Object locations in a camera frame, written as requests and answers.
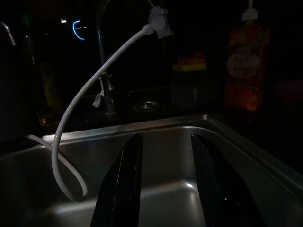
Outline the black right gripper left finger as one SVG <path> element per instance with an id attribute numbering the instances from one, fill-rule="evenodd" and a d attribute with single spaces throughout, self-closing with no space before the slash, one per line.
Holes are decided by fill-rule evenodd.
<path id="1" fill-rule="evenodd" d="M 140 133 L 123 145 L 102 181 L 91 227 L 139 225 L 142 151 L 143 136 Z"/>

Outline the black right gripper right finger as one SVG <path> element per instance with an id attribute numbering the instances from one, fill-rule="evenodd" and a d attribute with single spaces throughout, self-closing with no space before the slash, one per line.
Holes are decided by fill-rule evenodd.
<path id="1" fill-rule="evenodd" d="M 193 134 L 196 183 L 208 227 L 261 227 L 263 218 L 247 185 L 219 148 Z"/>

